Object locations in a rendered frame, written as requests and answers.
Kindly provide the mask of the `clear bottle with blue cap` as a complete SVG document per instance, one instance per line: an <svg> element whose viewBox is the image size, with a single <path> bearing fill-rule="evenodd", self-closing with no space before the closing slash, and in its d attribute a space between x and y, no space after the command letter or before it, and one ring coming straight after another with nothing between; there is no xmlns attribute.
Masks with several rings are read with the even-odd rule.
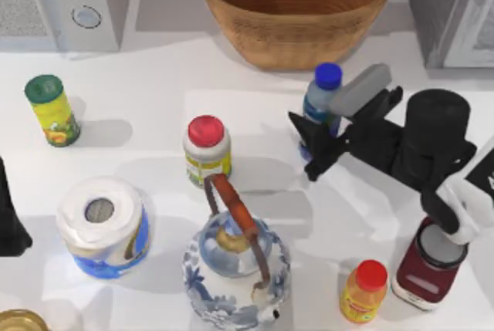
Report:
<svg viewBox="0 0 494 331"><path fill-rule="evenodd" d="M303 116L313 123L327 123L333 137L338 136L340 117L329 111L328 103L341 87L342 77L342 70L336 63L319 64L303 100Z"/></svg>

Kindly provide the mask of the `pale grey rounded box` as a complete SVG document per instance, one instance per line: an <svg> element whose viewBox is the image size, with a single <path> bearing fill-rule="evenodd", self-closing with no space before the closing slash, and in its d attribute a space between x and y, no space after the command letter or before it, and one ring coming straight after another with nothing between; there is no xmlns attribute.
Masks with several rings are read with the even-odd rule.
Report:
<svg viewBox="0 0 494 331"><path fill-rule="evenodd" d="M328 109L333 115L350 118L381 90L386 89L391 81L388 65L373 64L345 86L340 87L330 99Z"/></svg>

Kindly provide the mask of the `woven brown basket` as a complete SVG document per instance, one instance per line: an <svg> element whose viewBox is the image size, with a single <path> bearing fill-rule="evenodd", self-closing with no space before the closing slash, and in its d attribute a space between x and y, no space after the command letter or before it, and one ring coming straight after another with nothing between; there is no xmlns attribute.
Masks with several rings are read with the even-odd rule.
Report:
<svg viewBox="0 0 494 331"><path fill-rule="evenodd" d="M205 0L222 33L248 63L308 70L346 56L387 0Z"/></svg>

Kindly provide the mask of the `red-lidded white jar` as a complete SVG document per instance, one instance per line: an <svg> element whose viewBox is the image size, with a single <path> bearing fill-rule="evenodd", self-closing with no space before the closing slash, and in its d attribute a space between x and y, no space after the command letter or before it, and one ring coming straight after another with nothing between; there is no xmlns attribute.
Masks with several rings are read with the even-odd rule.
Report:
<svg viewBox="0 0 494 331"><path fill-rule="evenodd" d="M186 171L190 181L199 188L212 174L232 172L232 142L223 122L212 115L191 120L183 137Z"/></svg>

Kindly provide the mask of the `orange bottle with red cap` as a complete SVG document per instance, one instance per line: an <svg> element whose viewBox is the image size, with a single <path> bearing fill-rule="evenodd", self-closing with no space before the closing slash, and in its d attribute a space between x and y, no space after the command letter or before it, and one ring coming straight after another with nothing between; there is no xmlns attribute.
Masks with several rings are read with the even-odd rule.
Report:
<svg viewBox="0 0 494 331"><path fill-rule="evenodd" d="M340 311L352 323L372 321L387 294L386 267L373 259L363 260L348 276L340 296Z"/></svg>

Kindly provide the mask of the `blue and white teapot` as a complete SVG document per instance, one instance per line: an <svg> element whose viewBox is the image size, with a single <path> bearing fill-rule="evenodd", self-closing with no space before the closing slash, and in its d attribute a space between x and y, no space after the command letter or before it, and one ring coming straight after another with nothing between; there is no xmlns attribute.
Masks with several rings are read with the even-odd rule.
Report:
<svg viewBox="0 0 494 331"><path fill-rule="evenodd" d="M181 263L191 307L221 331L268 331L289 298L289 249L224 174L207 176L204 191L211 215Z"/></svg>

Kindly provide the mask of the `dark red jar grey lid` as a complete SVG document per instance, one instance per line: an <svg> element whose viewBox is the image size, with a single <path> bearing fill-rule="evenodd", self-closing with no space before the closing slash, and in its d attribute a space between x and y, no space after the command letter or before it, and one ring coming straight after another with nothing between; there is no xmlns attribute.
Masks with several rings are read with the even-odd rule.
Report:
<svg viewBox="0 0 494 331"><path fill-rule="evenodd" d="M468 253L468 245L453 243L433 220L424 218L391 280L394 294L422 311L437 309Z"/></svg>

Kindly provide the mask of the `grey cabinet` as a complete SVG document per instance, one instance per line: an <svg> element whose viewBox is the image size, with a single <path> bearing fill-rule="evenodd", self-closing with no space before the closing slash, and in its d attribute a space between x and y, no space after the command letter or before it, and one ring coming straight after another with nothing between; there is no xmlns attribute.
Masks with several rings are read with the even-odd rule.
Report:
<svg viewBox="0 0 494 331"><path fill-rule="evenodd" d="M494 0L408 0L425 67L494 69Z"/></svg>

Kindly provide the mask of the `white paper towel roll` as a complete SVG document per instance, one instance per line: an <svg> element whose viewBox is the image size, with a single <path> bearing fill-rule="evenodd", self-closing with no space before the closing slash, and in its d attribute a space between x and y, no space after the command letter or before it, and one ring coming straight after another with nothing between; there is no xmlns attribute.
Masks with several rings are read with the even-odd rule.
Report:
<svg viewBox="0 0 494 331"><path fill-rule="evenodd" d="M62 199L56 223L79 268L96 279L118 279L140 264L151 227L139 191L116 177L92 177Z"/></svg>

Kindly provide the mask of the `pale microwave oven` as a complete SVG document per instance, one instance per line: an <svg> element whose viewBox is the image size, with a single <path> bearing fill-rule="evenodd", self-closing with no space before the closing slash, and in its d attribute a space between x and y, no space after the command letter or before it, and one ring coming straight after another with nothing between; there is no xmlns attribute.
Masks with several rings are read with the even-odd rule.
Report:
<svg viewBox="0 0 494 331"><path fill-rule="evenodd" d="M101 14L101 25L84 29L72 20L71 11L82 5ZM116 52L128 5L129 0L0 0L0 52Z"/></svg>

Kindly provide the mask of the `small microwave knob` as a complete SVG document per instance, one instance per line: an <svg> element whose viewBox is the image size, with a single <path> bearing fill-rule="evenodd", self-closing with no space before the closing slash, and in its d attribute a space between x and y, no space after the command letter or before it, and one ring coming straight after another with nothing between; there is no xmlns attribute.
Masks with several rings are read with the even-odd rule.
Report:
<svg viewBox="0 0 494 331"><path fill-rule="evenodd" d="M81 28L95 29L102 23L101 14L93 7L82 5L71 11L72 20Z"/></svg>

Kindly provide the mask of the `green-lidded yellow can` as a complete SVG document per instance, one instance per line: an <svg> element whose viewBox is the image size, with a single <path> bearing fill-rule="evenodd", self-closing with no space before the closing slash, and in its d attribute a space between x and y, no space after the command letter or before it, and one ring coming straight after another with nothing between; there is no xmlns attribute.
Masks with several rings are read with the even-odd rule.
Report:
<svg viewBox="0 0 494 331"><path fill-rule="evenodd" d="M35 76L26 83L24 93L50 145L67 147L79 138L80 125L58 76Z"/></svg>

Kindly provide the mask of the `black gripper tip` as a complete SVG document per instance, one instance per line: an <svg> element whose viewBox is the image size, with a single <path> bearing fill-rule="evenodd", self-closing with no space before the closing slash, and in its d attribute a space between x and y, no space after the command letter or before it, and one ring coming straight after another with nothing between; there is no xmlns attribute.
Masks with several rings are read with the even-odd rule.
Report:
<svg viewBox="0 0 494 331"><path fill-rule="evenodd" d="M16 214L0 157L0 258L19 257L32 247L32 237Z"/></svg>

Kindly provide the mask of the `yellow round lid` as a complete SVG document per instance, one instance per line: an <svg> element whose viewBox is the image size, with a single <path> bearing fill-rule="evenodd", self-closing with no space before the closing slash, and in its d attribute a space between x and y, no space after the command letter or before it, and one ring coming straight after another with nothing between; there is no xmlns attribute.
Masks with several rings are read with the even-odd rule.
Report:
<svg viewBox="0 0 494 331"><path fill-rule="evenodd" d="M27 309L0 312L0 331L50 331L44 319Z"/></svg>

